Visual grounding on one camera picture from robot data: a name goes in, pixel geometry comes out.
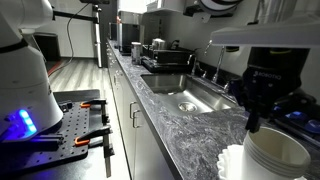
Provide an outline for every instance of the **black cable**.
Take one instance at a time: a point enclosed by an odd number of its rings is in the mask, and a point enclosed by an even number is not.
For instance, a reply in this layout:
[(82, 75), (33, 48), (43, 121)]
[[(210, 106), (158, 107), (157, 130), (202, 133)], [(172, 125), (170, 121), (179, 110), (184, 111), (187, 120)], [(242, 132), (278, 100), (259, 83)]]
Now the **black cable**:
[(73, 17), (76, 16), (76, 15), (78, 15), (78, 14), (79, 14), (84, 8), (86, 8), (88, 5), (89, 5), (89, 3), (86, 4), (85, 6), (83, 6), (77, 13), (75, 13), (75, 14), (69, 19), (69, 21), (68, 21), (68, 23), (67, 23), (67, 34), (68, 34), (68, 39), (69, 39), (69, 43), (70, 43), (70, 47), (71, 47), (71, 58), (70, 58), (70, 60), (69, 60), (66, 64), (64, 64), (63, 66), (61, 66), (61, 67), (55, 69), (54, 71), (52, 71), (52, 73), (49, 74), (49, 77), (50, 77), (52, 74), (54, 74), (55, 72), (61, 70), (62, 68), (65, 68), (66, 66), (68, 66), (68, 65), (72, 62), (73, 57), (74, 57), (74, 51), (73, 51), (73, 46), (72, 46), (72, 42), (71, 42), (71, 38), (70, 38), (69, 25), (70, 25), (70, 22), (71, 22), (71, 20), (73, 19)]

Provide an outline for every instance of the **sink drain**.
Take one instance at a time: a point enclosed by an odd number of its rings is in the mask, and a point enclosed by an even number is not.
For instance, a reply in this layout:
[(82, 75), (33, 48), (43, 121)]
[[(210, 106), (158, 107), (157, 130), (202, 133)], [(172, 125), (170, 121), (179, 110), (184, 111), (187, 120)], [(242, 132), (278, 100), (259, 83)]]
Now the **sink drain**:
[(194, 112), (197, 110), (197, 106), (190, 102), (183, 102), (183, 103), (180, 103), (178, 106), (180, 110), (184, 112)]

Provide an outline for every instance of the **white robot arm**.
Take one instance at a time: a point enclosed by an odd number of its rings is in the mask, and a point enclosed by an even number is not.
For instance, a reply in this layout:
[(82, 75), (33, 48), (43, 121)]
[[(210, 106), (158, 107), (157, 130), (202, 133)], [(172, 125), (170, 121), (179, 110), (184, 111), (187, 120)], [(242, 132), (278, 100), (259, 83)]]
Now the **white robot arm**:
[(63, 116), (42, 54), (19, 32), (38, 28), (52, 16), (48, 0), (0, 0), (0, 142), (28, 140)]

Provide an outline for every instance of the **kitchen counter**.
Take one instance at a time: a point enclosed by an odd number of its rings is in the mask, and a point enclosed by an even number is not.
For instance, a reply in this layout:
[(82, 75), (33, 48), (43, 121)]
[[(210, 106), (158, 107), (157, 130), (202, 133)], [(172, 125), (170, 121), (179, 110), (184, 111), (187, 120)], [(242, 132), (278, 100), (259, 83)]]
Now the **kitchen counter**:
[[(136, 97), (140, 100), (158, 144), (166, 150), (164, 156), (176, 179), (219, 179), (218, 154), (228, 145), (242, 144), (245, 137), (246, 116), (241, 107), (216, 112), (177, 117), (171, 115), (157, 95), (146, 85), (140, 75), (151, 74), (143, 66), (131, 64), (131, 56), (121, 56), (114, 48), (116, 41), (109, 41), (124, 74)], [(210, 88), (214, 85), (195, 78)], [(312, 162), (305, 175), (308, 180), (320, 179), (320, 151), (303, 140), (299, 140), (309, 151)]]

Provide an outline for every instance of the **black metal plate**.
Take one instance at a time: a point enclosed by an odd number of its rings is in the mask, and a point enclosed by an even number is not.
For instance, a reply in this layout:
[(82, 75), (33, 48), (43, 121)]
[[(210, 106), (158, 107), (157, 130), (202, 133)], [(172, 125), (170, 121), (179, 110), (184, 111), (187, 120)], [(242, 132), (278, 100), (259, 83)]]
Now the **black metal plate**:
[(62, 126), (56, 134), (62, 134), (63, 143), (57, 151), (24, 151), (0, 153), (0, 175), (20, 175), (70, 161), (83, 159), (88, 154), (88, 145), (75, 147), (74, 139), (89, 131), (89, 109), (80, 108), (80, 102), (64, 113)]

